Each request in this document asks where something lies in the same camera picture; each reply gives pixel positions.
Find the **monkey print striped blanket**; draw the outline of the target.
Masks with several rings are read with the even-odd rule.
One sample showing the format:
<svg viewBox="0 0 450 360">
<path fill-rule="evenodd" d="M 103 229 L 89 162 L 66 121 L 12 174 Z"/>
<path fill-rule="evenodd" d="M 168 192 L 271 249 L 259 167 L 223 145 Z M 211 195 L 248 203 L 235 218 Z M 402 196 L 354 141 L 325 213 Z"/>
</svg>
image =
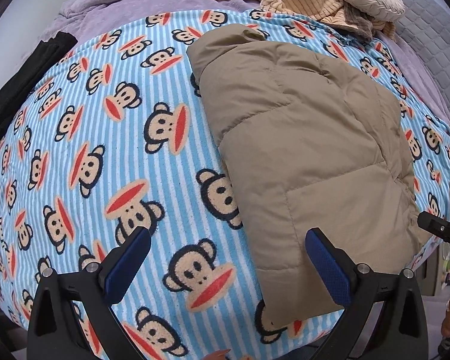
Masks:
<svg viewBox="0 0 450 360">
<path fill-rule="evenodd" d="M 242 24 L 342 60 L 398 99 L 418 214 L 450 220 L 450 125 L 379 40 L 361 45 L 306 16 L 187 10 L 138 19 L 74 47 L 0 141 L 0 309 L 31 319 L 42 273 L 101 261 L 136 228 L 151 250 L 118 320 L 148 359 L 276 359 L 328 333 L 337 310 L 283 327 L 266 306 L 232 184 L 187 50 Z"/>
</svg>

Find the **folded black garment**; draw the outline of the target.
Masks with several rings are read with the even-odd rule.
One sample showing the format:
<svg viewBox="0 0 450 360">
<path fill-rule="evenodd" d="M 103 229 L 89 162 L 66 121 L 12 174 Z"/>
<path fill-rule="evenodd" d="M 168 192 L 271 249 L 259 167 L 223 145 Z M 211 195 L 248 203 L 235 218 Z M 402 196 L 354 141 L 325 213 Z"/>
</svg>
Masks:
<svg viewBox="0 0 450 360">
<path fill-rule="evenodd" d="M 40 41 L 18 71 L 0 89 L 0 141 L 27 96 L 54 64 L 77 43 L 70 33 L 58 32 L 48 41 Z"/>
</svg>

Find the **tan puffer jacket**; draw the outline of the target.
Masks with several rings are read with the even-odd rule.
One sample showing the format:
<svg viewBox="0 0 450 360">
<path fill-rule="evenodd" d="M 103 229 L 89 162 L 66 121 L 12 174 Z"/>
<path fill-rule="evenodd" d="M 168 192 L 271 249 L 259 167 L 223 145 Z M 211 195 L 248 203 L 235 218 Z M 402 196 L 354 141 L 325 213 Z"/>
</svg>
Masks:
<svg viewBox="0 0 450 360">
<path fill-rule="evenodd" d="M 311 228 L 377 272 L 399 272 L 422 249 L 428 236 L 390 90 L 242 24 L 205 33 L 187 57 L 276 326 L 338 308 L 305 249 Z"/>
</svg>

